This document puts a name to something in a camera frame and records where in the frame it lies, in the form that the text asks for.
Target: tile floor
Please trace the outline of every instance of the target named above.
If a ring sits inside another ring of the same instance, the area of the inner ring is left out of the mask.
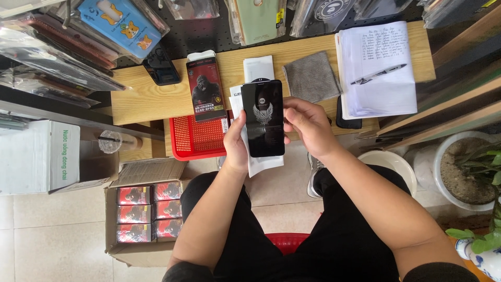
[[[339,137],[353,154],[354,135]],[[192,161],[185,176],[217,169],[217,160]],[[245,181],[266,233],[309,233],[323,210],[308,197],[310,167],[301,142],[286,148],[283,167]],[[0,196],[0,281],[161,281],[162,267],[127,267],[104,253],[104,193],[96,187],[54,195]],[[422,189],[416,200],[434,217],[472,213]]]

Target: microfiber cloth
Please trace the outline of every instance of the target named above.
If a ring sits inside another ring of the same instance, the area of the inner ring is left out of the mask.
[[[343,93],[325,51],[291,62],[282,69],[292,97],[317,103]]]

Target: white pen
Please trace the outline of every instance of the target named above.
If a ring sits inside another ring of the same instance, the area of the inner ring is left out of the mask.
[[[393,72],[393,71],[399,70],[399,69],[401,69],[401,68],[405,67],[406,65],[407,65],[407,64],[396,65],[396,66],[393,66],[393,67],[387,68],[387,69],[385,69],[385,70],[383,70],[383,71],[380,71],[380,72],[378,72],[378,73],[371,74],[371,75],[366,76],[366,77],[362,77],[362,78],[360,78],[360,79],[357,79],[357,80],[353,81],[353,82],[351,83],[351,85],[353,85],[353,84],[364,84],[364,83],[367,83],[367,82],[371,81],[371,80],[372,80],[373,78],[375,78],[375,77],[378,77],[378,76],[380,76],[380,75],[387,74],[387,73],[390,73],[390,72]]]

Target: winged logo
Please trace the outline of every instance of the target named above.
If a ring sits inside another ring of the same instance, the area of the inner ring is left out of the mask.
[[[266,110],[258,110],[256,105],[254,105],[253,108],[254,115],[256,116],[256,119],[262,124],[268,124],[270,120],[272,120],[272,114],[273,114],[273,105],[270,103],[270,106]]]

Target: hand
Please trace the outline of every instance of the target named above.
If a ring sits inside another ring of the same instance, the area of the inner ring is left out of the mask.
[[[245,111],[241,110],[238,118],[231,123],[223,141],[226,149],[226,160],[224,160],[223,167],[229,166],[236,172],[243,174],[248,172],[247,149],[240,136],[245,121]]]
[[[308,152],[321,160],[341,147],[332,133],[331,125],[320,105],[295,97],[284,98],[284,131],[296,130]]]

